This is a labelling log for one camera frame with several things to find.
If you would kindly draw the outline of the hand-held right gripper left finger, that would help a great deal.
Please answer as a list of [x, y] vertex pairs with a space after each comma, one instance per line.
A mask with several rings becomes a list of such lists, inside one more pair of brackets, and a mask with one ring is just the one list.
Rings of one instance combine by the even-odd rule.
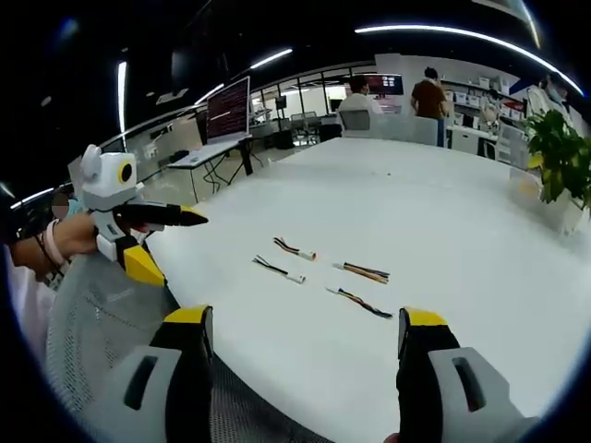
[[84, 412], [97, 441], [211, 441], [212, 313], [177, 309], [107, 374]]

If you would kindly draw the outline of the person's left hand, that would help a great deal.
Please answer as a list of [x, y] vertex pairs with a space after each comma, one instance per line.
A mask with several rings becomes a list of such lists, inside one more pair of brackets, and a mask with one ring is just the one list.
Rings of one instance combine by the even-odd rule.
[[64, 218], [54, 227], [54, 242], [63, 258], [96, 252], [93, 218], [86, 212]]

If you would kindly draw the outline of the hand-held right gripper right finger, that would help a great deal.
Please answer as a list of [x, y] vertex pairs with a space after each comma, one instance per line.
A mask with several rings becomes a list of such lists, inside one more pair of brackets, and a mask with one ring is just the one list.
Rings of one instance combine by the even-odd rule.
[[520, 442], [539, 421], [519, 411], [508, 380], [434, 312], [399, 310], [398, 361], [399, 442]]

